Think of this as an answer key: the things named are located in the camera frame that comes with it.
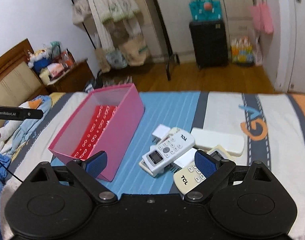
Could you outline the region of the white knitted cardigan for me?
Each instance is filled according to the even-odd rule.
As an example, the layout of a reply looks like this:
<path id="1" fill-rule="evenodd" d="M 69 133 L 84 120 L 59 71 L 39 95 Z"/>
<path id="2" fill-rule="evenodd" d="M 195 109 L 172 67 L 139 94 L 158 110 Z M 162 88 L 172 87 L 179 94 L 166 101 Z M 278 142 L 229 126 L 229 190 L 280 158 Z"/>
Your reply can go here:
<path id="1" fill-rule="evenodd" d="M 123 22 L 131 37 L 142 33 L 136 17 L 140 8 L 135 0 L 88 0 L 102 49 L 106 52 L 115 49 L 111 35 L 106 27 L 109 22 Z"/>

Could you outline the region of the pink hanging bag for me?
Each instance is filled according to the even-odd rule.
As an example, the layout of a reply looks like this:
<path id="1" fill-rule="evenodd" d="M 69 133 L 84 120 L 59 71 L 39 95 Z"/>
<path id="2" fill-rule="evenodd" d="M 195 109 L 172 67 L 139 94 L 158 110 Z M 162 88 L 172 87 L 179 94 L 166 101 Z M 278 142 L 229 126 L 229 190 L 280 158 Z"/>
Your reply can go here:
<path id="1" fill-rule="evenodd" d="M 250 13 L 256 31 L 273 34 L 273 21 L 266 3 L 259 2 L 255 6 L 251 6 Z"/>

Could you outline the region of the pink storage box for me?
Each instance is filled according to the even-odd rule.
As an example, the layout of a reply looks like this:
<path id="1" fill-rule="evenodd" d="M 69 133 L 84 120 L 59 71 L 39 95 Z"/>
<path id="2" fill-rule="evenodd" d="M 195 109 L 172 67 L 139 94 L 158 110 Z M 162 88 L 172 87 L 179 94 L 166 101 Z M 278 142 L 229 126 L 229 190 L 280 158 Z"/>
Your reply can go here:
<path id="1" fill-rule="evenodd" d="M 113 181 L 144 113 L 133 83 L 90 92 L 61 128 L 49 150 L 61 162 L 107 153 L 99 179 Z"/>

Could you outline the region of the striped bed sheet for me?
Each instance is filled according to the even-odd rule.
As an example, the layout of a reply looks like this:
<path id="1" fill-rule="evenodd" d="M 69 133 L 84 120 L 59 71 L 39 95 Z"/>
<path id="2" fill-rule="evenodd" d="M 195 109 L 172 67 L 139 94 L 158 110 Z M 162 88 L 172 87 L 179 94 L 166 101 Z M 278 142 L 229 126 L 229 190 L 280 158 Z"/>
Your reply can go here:
<path id="1" fill-rule="evenodd" d="M 305 235 L 305 95 L 139 93 L 140 123 L 99 203 L 48 149 L 88 93 L 62 96 L 10 164 L 0 195 L 6 239 L 292 239 Z M 152 132 L 170 127 L 159 142 Z M 142 156 L 179 130 L 241 135 L 233 186 L 187 203 L 172 164 L 152 177 Z"/>

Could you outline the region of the white patterned shopping bag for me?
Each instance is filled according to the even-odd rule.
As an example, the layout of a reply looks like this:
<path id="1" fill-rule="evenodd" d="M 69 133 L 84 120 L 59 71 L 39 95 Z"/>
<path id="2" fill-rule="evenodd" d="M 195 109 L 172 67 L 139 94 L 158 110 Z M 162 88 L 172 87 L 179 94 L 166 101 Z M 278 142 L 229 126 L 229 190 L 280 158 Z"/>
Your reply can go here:
<path id="1" fill-rule="evenodd" d="M 128 66 L 128 62 L 120 50 L 114 50 L 105 55 L 107 62 L 114 69 L 123 69 Z"/>

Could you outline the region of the wooden nightstand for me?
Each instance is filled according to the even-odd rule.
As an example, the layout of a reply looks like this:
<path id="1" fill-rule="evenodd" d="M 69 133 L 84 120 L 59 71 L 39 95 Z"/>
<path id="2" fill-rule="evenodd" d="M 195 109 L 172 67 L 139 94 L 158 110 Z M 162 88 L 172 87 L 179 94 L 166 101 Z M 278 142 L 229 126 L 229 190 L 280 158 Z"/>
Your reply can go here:
<path id="1" fill-rule="evenodd" d="M 74 93 L 82 92 L 88 81 L 93 79 L 93 73 L 89 68 L 87 60 L 77 62 L 71 69 L 60 78 L 51 81 L 46 90 L 49 94 L 54 92 Z"/>

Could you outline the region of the blue penguin plush blanket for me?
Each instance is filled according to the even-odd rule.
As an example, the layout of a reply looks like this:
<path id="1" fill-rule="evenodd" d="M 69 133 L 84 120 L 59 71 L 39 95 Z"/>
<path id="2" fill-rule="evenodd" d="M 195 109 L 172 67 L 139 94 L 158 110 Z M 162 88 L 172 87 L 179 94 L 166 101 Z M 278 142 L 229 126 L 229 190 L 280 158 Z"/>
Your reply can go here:
<path id="1" fill-rule="evenodd" d="M 42 110 L 43 117 L 41 119 L 5 122 L 4 126 L 0 128 L 0 153 L 9 157 L 29 139 L 30 135 L 46 117 L 52 107 L 52 100 L 48 95 L 40 95 L 31 101 L 22 103 L 19 107 Z"/>

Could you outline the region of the colourful gift bag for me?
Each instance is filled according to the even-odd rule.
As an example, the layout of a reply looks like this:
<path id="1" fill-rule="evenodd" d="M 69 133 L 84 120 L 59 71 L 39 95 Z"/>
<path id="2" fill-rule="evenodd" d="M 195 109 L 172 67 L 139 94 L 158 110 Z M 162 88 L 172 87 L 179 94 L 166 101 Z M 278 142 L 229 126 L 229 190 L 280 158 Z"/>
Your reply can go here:
<path id="1" fill-rule="evenodd" d="M 234 38 L 231 42 L 231 53 L 233 63 L 253 63 L 253 47 L 248 36 Z"/>

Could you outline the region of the black suitcase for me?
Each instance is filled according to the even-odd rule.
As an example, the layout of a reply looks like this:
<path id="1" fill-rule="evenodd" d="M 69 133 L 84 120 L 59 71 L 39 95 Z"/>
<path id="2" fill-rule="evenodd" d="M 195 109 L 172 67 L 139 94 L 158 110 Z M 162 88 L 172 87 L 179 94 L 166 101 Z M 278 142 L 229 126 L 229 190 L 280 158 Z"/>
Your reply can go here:
<path id="1" fill-rule="evenodd" d="M 228 47 L 223 20 L 191 21 L 189 30 L 199 68 L 227 66 Z"/>

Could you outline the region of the cream TCL remote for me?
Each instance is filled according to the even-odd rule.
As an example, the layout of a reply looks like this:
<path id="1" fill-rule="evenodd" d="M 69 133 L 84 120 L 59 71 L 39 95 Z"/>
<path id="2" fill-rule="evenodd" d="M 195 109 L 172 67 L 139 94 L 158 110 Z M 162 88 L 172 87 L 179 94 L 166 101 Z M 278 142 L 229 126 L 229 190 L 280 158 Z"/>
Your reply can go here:
<path id="1" fill-rule="evenodd" d="M 204 174 L 197 168 L 193 161 L 188 166 L 174 173 L 174 183 L 177 189 L 183 194 L 187 194 L 206 180 Z"/>

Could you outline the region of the long white remote back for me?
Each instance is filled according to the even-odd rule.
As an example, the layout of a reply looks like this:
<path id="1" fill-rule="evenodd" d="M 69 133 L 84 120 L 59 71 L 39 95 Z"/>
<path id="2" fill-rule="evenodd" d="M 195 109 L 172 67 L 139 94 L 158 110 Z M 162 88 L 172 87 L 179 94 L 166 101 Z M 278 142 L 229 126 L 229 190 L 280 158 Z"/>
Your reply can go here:
<path id="1" fill-rule="evenodd" d="M 195 139 L 195 146 L 203 150 L 210 150 L 220 145 L 230 155 L 240 157 L 244 151 L 245 139 L 241 135 L 221 133 L 206 129 L 193 128 L 191 135 Z"/>

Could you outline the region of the white door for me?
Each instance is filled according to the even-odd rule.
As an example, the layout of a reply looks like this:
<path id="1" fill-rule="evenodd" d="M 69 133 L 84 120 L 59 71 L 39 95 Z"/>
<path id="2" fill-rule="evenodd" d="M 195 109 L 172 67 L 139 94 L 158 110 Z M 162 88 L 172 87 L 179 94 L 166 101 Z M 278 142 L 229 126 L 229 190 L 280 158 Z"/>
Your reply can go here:
<path id="1" fill-rule="evenodd" d="M 305 0 L 278 0 L 280 53 L 276 90 L 305 94 Z"/>

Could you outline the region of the cream remote purple button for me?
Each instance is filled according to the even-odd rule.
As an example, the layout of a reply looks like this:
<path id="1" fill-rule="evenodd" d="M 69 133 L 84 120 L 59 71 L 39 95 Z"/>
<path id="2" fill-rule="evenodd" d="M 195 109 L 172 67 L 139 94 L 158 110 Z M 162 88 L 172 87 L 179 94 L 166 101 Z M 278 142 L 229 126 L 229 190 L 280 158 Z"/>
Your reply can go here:
<path id="1" fill-rule="evenodd" d="M 217 161 L 220 161 L 222 159 L 228 159 L 231 161 L 235 161 L 235 157 L 230 155 L 221 145 L 217 145 L 211 150 L 207 152 L 208 155 L 210 155 L 212 158 L 214 158 Z"/>

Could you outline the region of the white TCL remote grey screen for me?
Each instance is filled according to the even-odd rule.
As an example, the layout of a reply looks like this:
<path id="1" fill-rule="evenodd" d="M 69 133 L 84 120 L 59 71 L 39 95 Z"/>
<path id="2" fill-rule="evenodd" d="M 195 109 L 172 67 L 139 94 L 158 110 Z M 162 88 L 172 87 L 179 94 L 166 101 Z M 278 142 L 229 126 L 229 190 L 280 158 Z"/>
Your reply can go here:
<path id="1" fill-rule="evenodd" d="M 139 165 L 149 175 L 156 177 L 194 145 L 194 137 L 187 131 L 179 130 L 144 154 Z"/>

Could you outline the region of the teal handbag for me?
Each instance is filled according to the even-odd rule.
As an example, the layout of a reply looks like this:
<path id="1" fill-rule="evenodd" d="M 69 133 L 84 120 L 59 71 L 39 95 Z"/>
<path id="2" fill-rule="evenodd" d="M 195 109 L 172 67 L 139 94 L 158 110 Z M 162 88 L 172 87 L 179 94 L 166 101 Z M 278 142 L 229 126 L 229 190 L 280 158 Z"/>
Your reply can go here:
<path id="1" fill-rule="evenodd" d="M 191 0 L 189 9 L 193 21 L 218 21 L 222 20 L 220 0 Z"/>

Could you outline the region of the brown paper bag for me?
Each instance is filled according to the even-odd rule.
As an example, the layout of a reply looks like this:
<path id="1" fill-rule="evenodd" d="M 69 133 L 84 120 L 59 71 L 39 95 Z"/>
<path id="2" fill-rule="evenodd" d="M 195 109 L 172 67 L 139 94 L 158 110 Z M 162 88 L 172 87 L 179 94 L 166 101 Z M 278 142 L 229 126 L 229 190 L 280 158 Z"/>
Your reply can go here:
<path id="1" fill-rule="evenodd" d="M 142 34 L 121 44 L 119 50 L 122 52 L 129 66 L 142 66 L 151 56 L 150 49 Z"/>

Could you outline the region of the red patterned box liner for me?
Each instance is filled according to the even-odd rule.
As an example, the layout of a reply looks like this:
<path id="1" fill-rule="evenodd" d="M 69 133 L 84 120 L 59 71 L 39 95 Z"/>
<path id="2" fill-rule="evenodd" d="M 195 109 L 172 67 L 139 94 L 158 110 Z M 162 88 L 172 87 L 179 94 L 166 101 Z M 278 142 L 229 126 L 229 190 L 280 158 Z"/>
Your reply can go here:
<path id="1" fill-rule="evenodd" d="M 118 106 L 97 105 L 82 138 L 71 156 L 86 160 L 95 148 L 97 141 L 105 131 L 110 119 L 115 115 Z"/>

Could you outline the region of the black clothes rack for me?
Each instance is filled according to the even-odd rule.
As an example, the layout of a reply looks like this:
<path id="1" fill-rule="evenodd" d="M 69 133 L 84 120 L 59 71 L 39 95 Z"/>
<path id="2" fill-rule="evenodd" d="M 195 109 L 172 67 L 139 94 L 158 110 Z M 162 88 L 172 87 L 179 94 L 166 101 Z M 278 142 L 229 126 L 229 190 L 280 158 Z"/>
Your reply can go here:
<path id="1" fill-rule="evenodd" d="M 141 13 L 137 17 L 148 47 L 152 52 L 150 63 L 165 63 L 167 79 L 171 80 L 170 64 L 180 64 L 179 55 L 174 53 L 157 0 L 136 0 Z"/>

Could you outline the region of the white power adapter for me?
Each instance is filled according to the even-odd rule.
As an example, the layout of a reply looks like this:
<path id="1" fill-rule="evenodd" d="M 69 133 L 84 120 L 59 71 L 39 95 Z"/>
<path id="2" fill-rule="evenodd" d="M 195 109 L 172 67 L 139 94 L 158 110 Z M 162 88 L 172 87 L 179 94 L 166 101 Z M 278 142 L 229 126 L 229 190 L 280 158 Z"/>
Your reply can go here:
<path id="1" fill-rule="evenodd" d="M 168 134 L 169 131 L 170 127 L 165 126 L 163 124 L 159 124 L 152 132 L 152 142 L 159 142 Z"/>

